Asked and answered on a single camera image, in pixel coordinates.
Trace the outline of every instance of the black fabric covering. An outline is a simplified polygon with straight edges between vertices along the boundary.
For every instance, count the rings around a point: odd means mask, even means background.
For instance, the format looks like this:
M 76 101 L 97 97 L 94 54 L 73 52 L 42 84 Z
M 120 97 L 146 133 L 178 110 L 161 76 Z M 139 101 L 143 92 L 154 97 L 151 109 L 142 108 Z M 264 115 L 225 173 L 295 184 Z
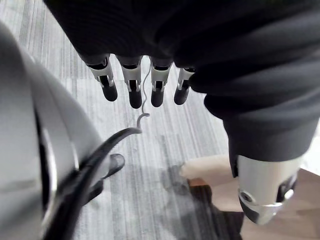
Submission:
M 45 0 L 76 50 L 173 59 L 236 155 L 285 161 L 320 115 L 318 0 Z

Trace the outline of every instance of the gray striped carpet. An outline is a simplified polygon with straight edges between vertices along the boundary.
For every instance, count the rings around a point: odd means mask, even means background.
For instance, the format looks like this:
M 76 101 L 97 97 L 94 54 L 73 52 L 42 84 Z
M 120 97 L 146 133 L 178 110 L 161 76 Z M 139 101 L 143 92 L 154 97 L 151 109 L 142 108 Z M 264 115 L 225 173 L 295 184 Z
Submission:
M 100 85 L 78 57 L 68 38 L 40 0 L 1 0 L 0 19 L 17 41 L 44 65 L 82 105 L 106 139 L 136 124 L 123 74 L 111 55 L 118 99 L 105 100 Z M 149 59 L 142 60 L 142 79 Z M 151 78 L 142 120 L 143 134 L 121 142 L 113 153 L 126 158 L 125 168 L 105 181 L 104 192 L 83 208 L 75 240 L 229 240 L 238 239 L 241 216 L 210 206 L 208 189 L 194 188 L 179 177 L 179 166 L 193 158 L 227 153 L 222 122 L 191 92 L 186 104 L 174 104 L 179 70 L 173 66 L 164 103 L 152 107 Z

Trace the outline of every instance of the silver metal joint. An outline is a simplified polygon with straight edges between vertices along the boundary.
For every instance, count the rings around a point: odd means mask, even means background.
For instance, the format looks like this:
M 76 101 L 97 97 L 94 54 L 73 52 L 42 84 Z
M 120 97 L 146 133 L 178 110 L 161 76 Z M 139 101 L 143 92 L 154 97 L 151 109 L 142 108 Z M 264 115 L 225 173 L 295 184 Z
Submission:
M 258 225 L 267 224 L 294 195 L 302 157 L 260 161 L 238 156 L 238 197 L 244 214 Z

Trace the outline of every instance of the black cable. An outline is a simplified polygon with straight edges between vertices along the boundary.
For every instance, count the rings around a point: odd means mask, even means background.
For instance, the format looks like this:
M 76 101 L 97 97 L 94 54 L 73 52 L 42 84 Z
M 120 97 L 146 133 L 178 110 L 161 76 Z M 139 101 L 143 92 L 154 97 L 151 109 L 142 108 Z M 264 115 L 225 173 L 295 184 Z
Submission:
M 79 175 L 70 186 L 66 187 L 64 203 L 59 207 L 52 224 L 46 231 L 44 240 L 70 240 L 72 238 L 80 210 L 87 201 L 91 181 L 100 164 L 117 143 L 132 134 L 140 133 L 142 133 L 141 129 L 136 127 L 120 130 L 94 151 Z

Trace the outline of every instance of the black fingertip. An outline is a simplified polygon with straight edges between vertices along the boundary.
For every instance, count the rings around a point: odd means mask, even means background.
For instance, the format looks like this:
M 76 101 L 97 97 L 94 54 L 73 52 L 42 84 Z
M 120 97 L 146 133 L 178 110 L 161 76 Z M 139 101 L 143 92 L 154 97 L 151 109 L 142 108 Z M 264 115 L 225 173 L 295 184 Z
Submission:
M 179 90 L 178 88 L 175 90 L 174 93 L 174 102 L 177 105 L 182 105 L 186 102 L 188 97 L 189 89 L 182 88 Z
M 142 96 L 141 96 L 141 90 L 140 91 L 130 91 L 129 92 L 129 101 L 131 107 L 134 109 L 138 109 L 142 105 Z
M 118 92 L 115 84 L 113 84 L 112 86 L 106 84 L 102 88 L 102 91 L 105 99 L 110 102 L 114 102 L 118 98 Z
M 164 102 L 164 91 L 161 91 L 161 89 L 157 88 L 155 91 L 152 91 L 151 93 L 151 104 L 158 108 L 162 105 Z

